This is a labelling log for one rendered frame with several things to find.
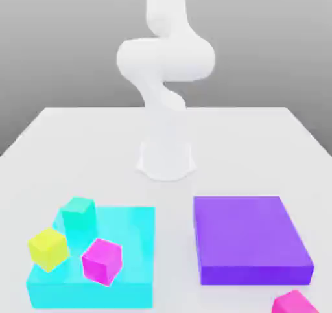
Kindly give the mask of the large cyan box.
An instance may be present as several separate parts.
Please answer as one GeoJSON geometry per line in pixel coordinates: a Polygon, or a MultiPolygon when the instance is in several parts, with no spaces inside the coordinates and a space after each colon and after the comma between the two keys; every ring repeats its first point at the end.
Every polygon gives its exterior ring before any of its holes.
{"type": "Polygon", "coordinates": [[[51,272],[34,265],[26,285],[33,308],[152,308],[154,207],[96,208],[97,228],[70,235],[70,257],[51,272]],[[96,238],[121,245],[123,268],[110,286],[84,277],[82,254],[96,238]]]}

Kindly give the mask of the small magenta cube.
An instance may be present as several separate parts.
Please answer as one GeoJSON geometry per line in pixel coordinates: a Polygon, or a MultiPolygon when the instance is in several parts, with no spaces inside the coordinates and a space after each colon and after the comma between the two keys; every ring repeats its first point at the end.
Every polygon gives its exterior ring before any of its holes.
{"type": "Polygon", "coordinates": [[[81,259],[85,278],[110,286],[123,267],[122,246],[96,238],[81,259]]]}

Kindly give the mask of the large purple box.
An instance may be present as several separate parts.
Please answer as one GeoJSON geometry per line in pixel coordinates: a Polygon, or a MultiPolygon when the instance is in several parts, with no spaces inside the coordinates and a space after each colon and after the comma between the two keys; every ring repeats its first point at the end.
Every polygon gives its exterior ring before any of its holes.
{"type": "Polygon", "coordinates": [[[308,285],[314,271],[278,196],[193,199],[202,285],[308,285]]]}

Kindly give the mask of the small yellow cube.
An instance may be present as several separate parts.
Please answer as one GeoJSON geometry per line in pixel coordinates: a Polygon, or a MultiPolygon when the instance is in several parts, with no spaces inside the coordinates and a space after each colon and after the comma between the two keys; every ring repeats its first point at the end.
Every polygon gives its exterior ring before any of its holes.
{"type": "Polygon", "coordinates": [[[32,261],[45,272],[53,271],[69,258],[65,235],[49,227],[28,241],[32,261]]]}

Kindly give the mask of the small pink cube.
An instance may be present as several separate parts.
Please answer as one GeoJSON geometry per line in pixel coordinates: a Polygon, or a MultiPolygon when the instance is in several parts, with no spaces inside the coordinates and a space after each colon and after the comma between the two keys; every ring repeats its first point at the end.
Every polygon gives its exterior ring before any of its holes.
{"type": "Polygon", "coordinates": [[[319,313],[311,302],[298,290],[275,298],[272,313],[319,313]]]}

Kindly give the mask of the small teal cube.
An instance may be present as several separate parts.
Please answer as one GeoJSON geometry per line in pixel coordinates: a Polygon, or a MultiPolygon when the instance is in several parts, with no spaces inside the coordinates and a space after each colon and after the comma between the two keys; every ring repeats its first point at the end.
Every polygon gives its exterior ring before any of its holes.
{"type": "Polygon", "coordinates": [[[65,233],[70,239],[87,239],[96,233],[97,216],[93,199],[73,197],[60,211],[65,233]]]}

